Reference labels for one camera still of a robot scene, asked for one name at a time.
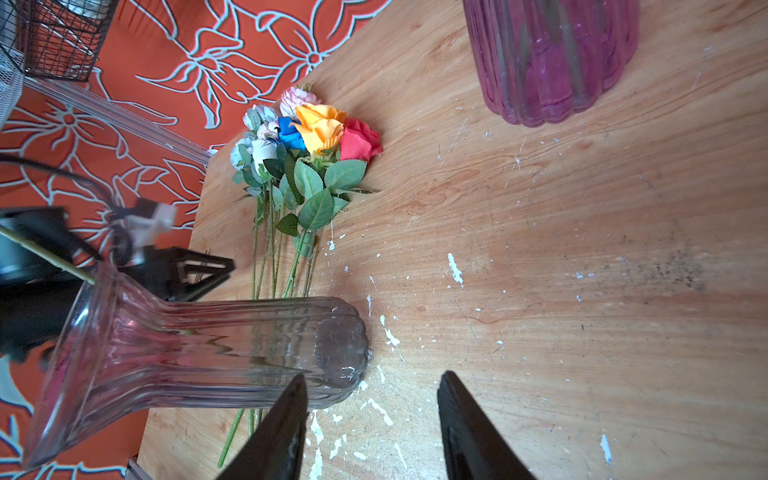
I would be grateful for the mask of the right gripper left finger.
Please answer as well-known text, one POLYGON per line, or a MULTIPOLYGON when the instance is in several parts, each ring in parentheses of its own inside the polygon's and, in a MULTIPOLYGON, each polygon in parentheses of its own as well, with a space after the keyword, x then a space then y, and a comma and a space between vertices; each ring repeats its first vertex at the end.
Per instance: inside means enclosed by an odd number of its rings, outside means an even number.
POLYGON ((307 385, 299 374, 218 479, 299 479, 307 414, 307 385))

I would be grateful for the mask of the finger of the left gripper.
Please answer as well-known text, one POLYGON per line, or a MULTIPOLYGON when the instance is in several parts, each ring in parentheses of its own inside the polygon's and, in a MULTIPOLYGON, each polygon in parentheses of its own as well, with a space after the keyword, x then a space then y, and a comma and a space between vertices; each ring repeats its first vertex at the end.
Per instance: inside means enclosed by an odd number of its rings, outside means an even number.
POLYGON ((170 281, 161 293, 161 298, 169 302, 194 302, 200 300, 222 285, 228 277, 207 277, 192 283, 170 281))
POLYGON ((226 280, 235 269, 232 259, 192 251, 180 247, 141 250, 141 266, 153 280, 201 282, 226 280))

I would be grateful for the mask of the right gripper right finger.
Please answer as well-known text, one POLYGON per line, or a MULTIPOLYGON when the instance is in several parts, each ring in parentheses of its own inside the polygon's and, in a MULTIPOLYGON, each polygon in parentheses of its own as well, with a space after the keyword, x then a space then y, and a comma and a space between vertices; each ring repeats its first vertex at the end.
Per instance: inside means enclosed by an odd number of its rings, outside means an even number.
POLYGON ((442 375, 437 403, 449 479, 535 479, 455 372, 442 375))

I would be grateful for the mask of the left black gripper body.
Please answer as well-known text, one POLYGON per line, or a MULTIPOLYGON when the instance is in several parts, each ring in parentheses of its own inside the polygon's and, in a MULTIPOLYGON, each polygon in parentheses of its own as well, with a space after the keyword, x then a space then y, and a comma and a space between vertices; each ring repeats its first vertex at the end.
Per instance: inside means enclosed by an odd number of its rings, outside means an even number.
MULTIPOLYGON (((3 208, 1 225, 64 260, 78 250, 102 255, 70 231, 60 207, 3 208)), ((22 246, 1 239, 1 352, 18 363, 58 337, 81 281, 22 246)))

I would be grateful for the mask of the brown ribbed glass vase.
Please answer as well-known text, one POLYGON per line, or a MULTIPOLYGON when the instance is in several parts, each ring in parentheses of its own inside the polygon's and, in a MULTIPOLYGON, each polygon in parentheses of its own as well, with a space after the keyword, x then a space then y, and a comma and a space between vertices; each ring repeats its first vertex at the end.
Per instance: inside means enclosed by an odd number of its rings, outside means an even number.
POLYGON ((58 337, 21 464, 44 465, 140 410, 267 409, 296 376, 325 409, 368 362, 365 322, 342 299, 171 303, 101 265, 58 337))

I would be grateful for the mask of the purple ribbed glass vase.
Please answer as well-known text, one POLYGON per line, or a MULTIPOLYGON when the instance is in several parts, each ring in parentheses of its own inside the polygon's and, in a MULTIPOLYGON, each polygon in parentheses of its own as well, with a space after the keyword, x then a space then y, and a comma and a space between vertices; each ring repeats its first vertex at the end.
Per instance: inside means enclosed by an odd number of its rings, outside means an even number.
POLYGON ((636 1, 478 0, 463 10, 487 107, 531 128, 589 109, 639 42, 636 1))

